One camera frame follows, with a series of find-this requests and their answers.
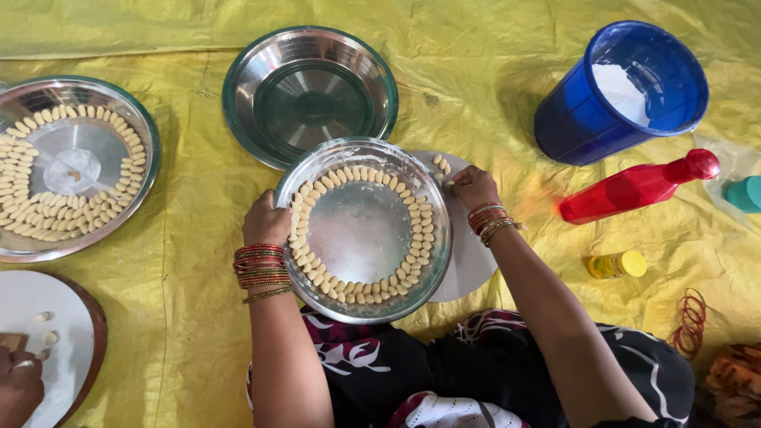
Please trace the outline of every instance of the red plastic bottle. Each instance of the red plastic bottle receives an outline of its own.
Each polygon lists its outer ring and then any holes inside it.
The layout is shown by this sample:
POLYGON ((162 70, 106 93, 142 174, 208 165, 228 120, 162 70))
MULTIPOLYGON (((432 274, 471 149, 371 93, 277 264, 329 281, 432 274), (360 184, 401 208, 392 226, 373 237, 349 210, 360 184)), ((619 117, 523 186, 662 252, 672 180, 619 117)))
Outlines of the red plastic bottle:
POLYGON ((668 164, 642 164, 627 168, 568 196, 560 203, 566 222, 575 225, 665 201, 677 187, 692 180, 707 180, 719 172, 716 156, 693 149, 668 164))

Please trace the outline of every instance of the stainless steel bowl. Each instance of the stainless steel bowl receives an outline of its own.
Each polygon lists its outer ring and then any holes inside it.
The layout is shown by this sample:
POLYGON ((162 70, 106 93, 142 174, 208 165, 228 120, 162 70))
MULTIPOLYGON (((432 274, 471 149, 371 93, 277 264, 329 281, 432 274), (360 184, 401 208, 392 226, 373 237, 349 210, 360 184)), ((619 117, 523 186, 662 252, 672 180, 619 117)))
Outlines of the stainless steel bowl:
POLYGON ((259 38, 233 61, 222 110, 244 149, 284 171, 330 139, 386 139, 398 98, 388 66, 361 40, 332 28, 290 27, 259 38))
MULTIPOLYGON (((87 104, 117 112, 140 136, 145 146, 145 179, 130 204, 111 222, 95 232, 66 241, 45 242, 25 238, 0 228, 0 262, 30 263, 52 260, 98 242, 124 223, 148 194, 158 171, 160 147, 151 115, 132 95, 96 78, 57 75, 21 82, 0 94, 0 133, 17 120, 59 104, 87 104)), ((45 192, 44 172, 49 161, 72 149, 88 150, 100 164, 99 184, 112 187, 121 178, 121 159, 129 157, 122 137, 109 123, 90 117, 60 119, 32 132, 27 141, 41 151, 30 175, 30 194, 45 192)), ((97 190, 78 192, 88 199, 97 190)))
MULTIPOLYGON (((395 174, 416 196, 433 205, 431 263, 407 295, 381 304, 340 303, 312 285, 288 251, 286 263, 296 294, 311 308, 337 321, 378 324, 409 315, 436 292, 452 256, 452 221, 444 195, 428 169, 409 153, 385 141, 349 137, 324 142, 299 158, 275 189, 275 204, 285 207, 306 180, 338 167, 368 166, 395 174)), ((309 218, 307 242, 332 275, 345 281, 377 282, 393 275, 407 255, 412 226, 406 206, 388 186, 347 181, 317 201, 309 218)))

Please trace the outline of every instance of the white board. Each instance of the white board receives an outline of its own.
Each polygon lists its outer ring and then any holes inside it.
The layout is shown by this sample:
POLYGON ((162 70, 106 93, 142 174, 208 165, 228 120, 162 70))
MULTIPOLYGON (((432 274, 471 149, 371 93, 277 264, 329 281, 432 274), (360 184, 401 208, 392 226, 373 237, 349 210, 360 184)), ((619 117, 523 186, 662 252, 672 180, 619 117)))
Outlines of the white board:
MULTIPOLYGON (((447 159, 452 172, 442 179, 444 183, 451 180, 456 173, 470 166, 468 161, 449 153, 421 150, 412 152, 412 155, 428 167, 431 173, 444 173, 438 169, 436 164, 431 162, 435 155, 441 155, 442 158, 447 159)), ((444 276, 444 281, 428 300, 429 302, 449 302, 468 295, 488 281, 497 270, 497 262, 494 260, 492 252, 484 244, 481 244, 481 238, 473 233, 470 228, 468 223, 470 212, 452 192, 445 191, 444 200, 454 224, 452 260, 449 263, 447 274, 444 276)))
POLYGON ((51 428, 66 414, 82 389, 93 359, 93 323, 79 296, 66 284, 28 270, 0 272, 0 331, 29 335, 27 351, 50 348, 43 363, 45 398, 24 428, 51 428), (34 316, 51 312, 49 321, 34 316), (43 335, 55 331, 59 341, 47 347, 43 335))

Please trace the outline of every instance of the teal container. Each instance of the teal container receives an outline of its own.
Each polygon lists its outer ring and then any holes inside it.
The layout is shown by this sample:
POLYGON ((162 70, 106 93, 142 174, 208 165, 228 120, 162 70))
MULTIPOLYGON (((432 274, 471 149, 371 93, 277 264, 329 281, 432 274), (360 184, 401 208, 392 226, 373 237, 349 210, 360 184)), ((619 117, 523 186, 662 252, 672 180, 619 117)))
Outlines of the teal container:
POLYGON ((751 175, 742 181, 730 184, 724 198, 743 212, 761 212, 761 176, 751 175))

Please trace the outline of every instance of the red bottle cap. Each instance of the red bottle cap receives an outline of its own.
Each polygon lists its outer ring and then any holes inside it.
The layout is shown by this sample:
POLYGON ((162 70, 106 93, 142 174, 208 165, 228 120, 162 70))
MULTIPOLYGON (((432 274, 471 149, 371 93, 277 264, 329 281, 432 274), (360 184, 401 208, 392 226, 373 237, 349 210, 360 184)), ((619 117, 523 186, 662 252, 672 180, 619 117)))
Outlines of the red bottle cap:
POLYGON ((692 149, 684 158, 687 174, 698 180, 716 177, 721 171, 716 155, 705 149, 692 149))

